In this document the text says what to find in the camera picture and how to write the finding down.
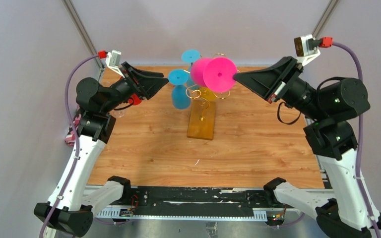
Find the red wine glass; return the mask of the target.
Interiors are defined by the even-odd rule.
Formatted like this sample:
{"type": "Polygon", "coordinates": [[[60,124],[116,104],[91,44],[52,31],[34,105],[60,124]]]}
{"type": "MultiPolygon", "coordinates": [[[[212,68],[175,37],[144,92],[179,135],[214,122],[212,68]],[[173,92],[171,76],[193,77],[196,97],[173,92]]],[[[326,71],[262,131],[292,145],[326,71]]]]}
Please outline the red wine glass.
{"type": "Polygon", "coordinates": [[[133,94],[127,101],[129,104],[136,106],[142,102],[142,99],[139,98],[136,94],[133,94]]]}

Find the pink wine glass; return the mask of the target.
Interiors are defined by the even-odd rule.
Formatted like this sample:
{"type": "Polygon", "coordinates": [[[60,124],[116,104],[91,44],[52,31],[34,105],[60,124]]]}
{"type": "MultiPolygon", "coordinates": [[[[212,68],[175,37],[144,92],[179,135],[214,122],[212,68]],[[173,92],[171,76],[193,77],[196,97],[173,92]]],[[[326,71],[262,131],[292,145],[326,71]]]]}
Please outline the pink wine glass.
{"type": "Polygon", "coordinates": [[[190,69],[194,83],[216,93],[229,91],[236,83],[233,78],[236,73],[236,65],[225,57],[198,59],[190,69]]]}

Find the clear wine glass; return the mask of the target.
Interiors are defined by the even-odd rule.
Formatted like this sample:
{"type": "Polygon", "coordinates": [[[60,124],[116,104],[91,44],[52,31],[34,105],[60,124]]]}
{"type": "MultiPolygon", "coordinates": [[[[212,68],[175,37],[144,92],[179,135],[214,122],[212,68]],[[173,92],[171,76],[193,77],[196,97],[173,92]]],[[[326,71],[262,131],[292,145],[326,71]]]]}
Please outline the clear wine glass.
{"type": "Polygon", "coordinates": [[[126,111],[127,111],[126,109],[113,110],[113,116],[116,118],[122,118],[123,116],[125,116],[126,111]]]}

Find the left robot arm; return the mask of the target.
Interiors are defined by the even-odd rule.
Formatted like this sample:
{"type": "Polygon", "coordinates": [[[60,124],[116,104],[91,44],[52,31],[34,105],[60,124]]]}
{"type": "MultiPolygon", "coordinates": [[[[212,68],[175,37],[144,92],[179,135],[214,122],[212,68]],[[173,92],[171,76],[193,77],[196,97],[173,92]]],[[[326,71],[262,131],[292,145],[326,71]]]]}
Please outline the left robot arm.
{"type": "Polygon", "coordinates": [[[111,111],[130,99],[151,99],[168,83],[164,74],[137,69],[127,62],[120,65],[120,72],[120,79],[109,87],[92,77],[76,86],[76,102],[83,113],[78,125],[72,126],[71,156],[53,193],[34,208],[43,228],[81,238],[108,205],[115,201],[126,205],[134,200],[130,180],[119,176],[108,178],[102,187],[84,196],[92,169],[115,126],[111,111]]]}

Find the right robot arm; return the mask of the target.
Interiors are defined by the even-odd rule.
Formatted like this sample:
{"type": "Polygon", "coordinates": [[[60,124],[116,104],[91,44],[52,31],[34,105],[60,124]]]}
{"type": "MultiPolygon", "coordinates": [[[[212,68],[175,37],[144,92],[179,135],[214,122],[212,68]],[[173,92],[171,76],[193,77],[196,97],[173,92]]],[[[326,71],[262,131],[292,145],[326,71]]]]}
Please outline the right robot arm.
{"type": "Polygon", "coordinates": [[[312,123],[304,133],[333,189],[321,198],[296,188],[283,178],[264,185],[264,202],[270,207],[291,206],[315,219],[330,238],[369,238],[381,230],[381,212],[374,206],[358,169],[360,142],[349,123],[370,109],[363,82],[332,77],[327,86],[313,88],[300,78],[302,63],[283,57],[261,70],[236,73],[234,79],[269,103],[297,109],[312,123]]]}

